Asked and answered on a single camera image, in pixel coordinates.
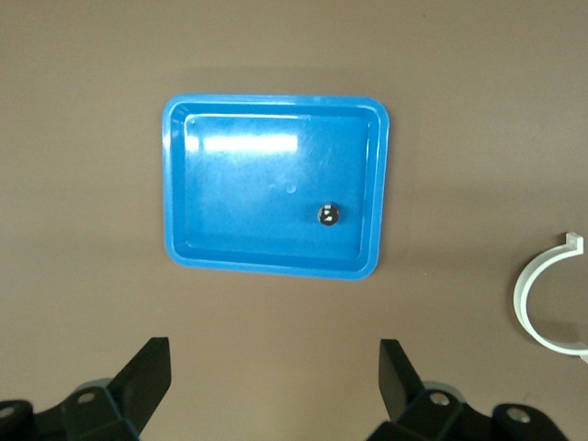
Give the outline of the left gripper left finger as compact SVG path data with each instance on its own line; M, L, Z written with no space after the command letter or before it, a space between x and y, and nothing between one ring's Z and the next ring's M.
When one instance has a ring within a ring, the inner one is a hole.
M85 386L41 413L1 402L3 440L138 440L171 386L169 339L151 338L107 384Z

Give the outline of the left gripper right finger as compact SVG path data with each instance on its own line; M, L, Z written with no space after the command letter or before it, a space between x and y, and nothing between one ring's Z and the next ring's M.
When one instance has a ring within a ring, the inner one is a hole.
M394 339L379 344L379 390L389 419L370 440L563 440L540 410L518 403L494 407L490 416L448 390L427 386Z

